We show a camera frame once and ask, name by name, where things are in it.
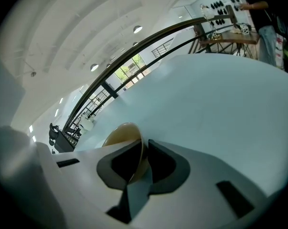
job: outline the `light fixture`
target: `light fixture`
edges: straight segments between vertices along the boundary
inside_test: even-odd
[[[98,66],[99,66],[99,65],[96,64],[96,63],[92,64],[92,65],[91,65],[91,72],[93,72],[95,69],[97,69]]]
[[[140,26],[140,25],[137,25],[137,26],[135,26],[135,27],[133,28],[133,32],[134,32],[134,33],[138,33],[141,29],[143,29],[143,27]]]

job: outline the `beige cup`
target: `beige cup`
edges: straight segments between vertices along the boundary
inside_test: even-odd
[[[141,140],[141,155],[140,155],[140,159],[138,162],[137,170],[133,174],[129,183],[133,183],[139,180],[145,174],[149,166],[148,156],[147,156],[148,149],[146,145],[144,144],[144,140],[142,138],[142,135],[140,133],[138,126],[131,122],[121,124],[119,127],[117,127],[114,131],[110,133],[110,135],[107,137],[104,144],[102,145],[102,147],[105,147],[105,146],[114,145],[117,143],[122,143],[122,142],[130,141],[130,140],[136,141],[139,139]]]

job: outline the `person's arm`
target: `person's arm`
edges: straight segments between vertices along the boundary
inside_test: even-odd
[[[255,2],[253,4],[240,4],[240,10],[264,10],[269,8],[266,1]]]

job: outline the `person's hand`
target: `person's hand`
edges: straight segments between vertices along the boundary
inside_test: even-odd
[[[242,3],[239,5],[239,9],[240,10],[250,10],[250,9],[252,9],[252,6],[249,4]]]

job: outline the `wooden handrail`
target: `wooden handrail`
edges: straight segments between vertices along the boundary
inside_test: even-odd
[[[235,15],[229,14],[229,15],[216,15],[213,19],[210,21],[215,20],[221,20],[221,19],[231,19],[233,21]],[[150,45],[154,44],[155,42],[159,41],[160,39],[173,34],[177,31],[180,31],[184,28],[193,26],[195,24],[201,24],[207,22],[204,17],[183,21],[181,23],[172,25],[170,27],[167,27],[161,31],[158,31],[157,33],[147,37],[146,39],[139,42],[136,46],[130,48],[127,50],[123,55],[121,55],[119,58],[117,58],[111,65],[106,68],[97,78],[96,80],[89,86],[89,88],[86,90],[86,92],[82,95],[80,100],[77,102],[75,107],[73,108],[71,114],[69,115],[62,132],[65,131],[65,129],[73,122],[75,116],[77,113],[81,110],[81,107],[83,103],[86,102],[86,100],[96,91],[96,89],[106,81],[106,79],[111,76],[120,66],[122,66],[127,60],[131,59],[133,56],[144,50],[145,48],[149,47]]]

